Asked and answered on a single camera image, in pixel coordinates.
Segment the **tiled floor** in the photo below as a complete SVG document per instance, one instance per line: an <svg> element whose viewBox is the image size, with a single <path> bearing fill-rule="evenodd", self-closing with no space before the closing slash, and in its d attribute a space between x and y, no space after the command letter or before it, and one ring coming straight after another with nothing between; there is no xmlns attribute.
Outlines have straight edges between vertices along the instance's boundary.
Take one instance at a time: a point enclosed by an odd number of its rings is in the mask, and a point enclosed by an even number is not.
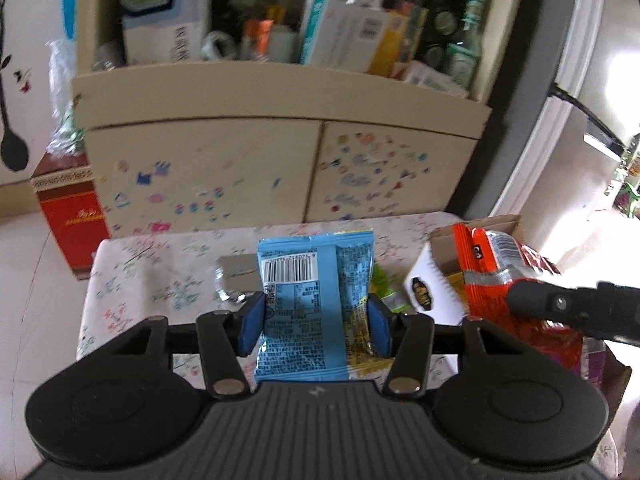
<svg viewBox="0 0 640 480"><path fill-rule="evenodd" d="M86 286L40 214L0 218L0 480L38 463L24 407L36 386L75 360Z"/></svg>

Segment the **floral tablecloth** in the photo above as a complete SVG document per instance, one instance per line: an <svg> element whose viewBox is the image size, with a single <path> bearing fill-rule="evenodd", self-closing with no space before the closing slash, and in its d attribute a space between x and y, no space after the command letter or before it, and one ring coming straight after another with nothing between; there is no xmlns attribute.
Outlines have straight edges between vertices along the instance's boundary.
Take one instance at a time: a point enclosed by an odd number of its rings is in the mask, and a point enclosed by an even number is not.
<svg viewBox="0 0 640 480"><path fill-rule="evenodd" d="M220 256L255 253L262 238L372 228L376 261L401 286L429 233L457 220L454 215L436 212L105 240L89 280L77 358L148 316L167 316L170 324L182 324L211 310L229 309L216 293L216 261ZM240 361L252 382L255 355ZM174 356L174 371L194 386L204 386L198 356ZM444 374L439 364L433 366L434 380Z"/></svg>

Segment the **barcode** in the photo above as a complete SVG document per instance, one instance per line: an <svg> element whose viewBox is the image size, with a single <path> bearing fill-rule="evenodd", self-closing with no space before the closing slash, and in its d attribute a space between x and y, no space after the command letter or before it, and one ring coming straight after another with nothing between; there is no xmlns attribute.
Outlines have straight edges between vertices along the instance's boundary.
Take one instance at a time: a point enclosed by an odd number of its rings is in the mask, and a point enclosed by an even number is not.
<svg viewBox="0 0 640 480"><path fill-rule="evenodd" d="M318 280L316 253L292 254L262 261L262 282L303 283Z"/></svg>
<svg viewBox="0 0 640 480"><path fill-rule="evenodd" d="M382 28L382 22L380 20L374 20L372 18L365 18L362 23L362 29L360 30L361 40L375 40Z"/></svg>
<svg viewBox="0 0 640 480"><path fill-rule="evenodd" d="M516 240L500 232L487 233L491 248L494 250L495 263L502 269L508 265L522 267L524 260Z"/></svg>

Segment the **green bottle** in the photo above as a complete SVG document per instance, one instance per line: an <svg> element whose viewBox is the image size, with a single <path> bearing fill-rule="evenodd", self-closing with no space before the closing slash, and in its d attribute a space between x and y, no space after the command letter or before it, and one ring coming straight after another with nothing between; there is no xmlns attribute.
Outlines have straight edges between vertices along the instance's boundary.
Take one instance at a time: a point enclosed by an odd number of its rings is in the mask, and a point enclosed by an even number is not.
<svg viewBox="0 0 640 480"><path fill-rule="evenodd" d="M476 67L482 57L482 34L480 20L484 0L467 0L464 25L451 38L447 46L447 74L454 83L469 90L476 73Z"/></svg>

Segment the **yellow package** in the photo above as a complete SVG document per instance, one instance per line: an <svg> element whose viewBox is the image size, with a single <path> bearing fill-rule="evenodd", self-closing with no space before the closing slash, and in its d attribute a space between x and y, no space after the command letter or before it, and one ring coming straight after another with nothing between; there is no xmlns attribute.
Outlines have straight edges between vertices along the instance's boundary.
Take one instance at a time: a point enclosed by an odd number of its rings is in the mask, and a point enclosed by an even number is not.
<svg viewBox="0 0 640 480"><path fill-rule="evenodd" d="M407 17L399 12L389 12L389 20L386 29L378 45L378 49L371 60L369 71L371 75L381 75L389 77L394 63L400 56L404 31L406 29Z"/></svg>

